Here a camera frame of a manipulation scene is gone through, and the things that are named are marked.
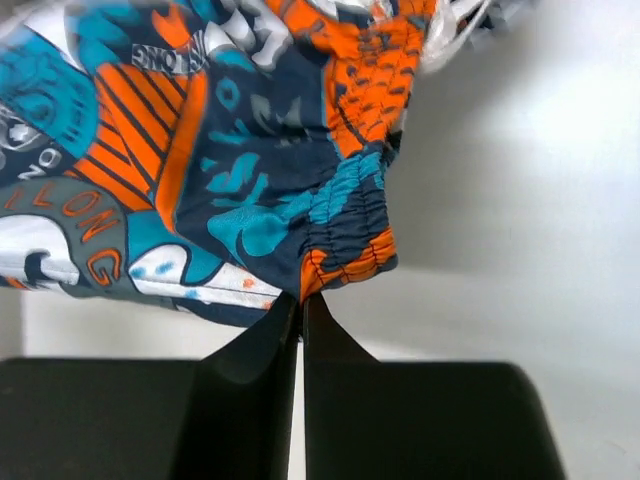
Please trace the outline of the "colourful patterned shorts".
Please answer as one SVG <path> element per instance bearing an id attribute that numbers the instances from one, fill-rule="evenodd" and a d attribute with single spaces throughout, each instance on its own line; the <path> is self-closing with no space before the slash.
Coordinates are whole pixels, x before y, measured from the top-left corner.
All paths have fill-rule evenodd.
<path id="1" fill-rule="evenodd" d="M 530 1 L 28 1 L 1 24 L 1 283 L 238 327 L 397 264 L 415 77 Z"/>

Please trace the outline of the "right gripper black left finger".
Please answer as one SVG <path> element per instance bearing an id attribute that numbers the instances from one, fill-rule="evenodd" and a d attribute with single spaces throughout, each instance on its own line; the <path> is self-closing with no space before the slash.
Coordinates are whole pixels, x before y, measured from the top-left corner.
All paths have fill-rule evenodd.
<path id="1" fill-rule="evenodd" d="M 5 479 L 283 479 L 297 303 L 201 360 L 1 364 Z"/>

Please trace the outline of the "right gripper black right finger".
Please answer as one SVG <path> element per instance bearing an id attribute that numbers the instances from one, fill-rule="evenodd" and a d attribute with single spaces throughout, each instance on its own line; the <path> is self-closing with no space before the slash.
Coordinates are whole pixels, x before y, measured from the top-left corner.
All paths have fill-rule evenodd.
<path id="1" fill-rule="evenodd" d="M 303 307 L 310 479 L 562 479 L 538 393 L 508 362 L 382 361 Z"/>

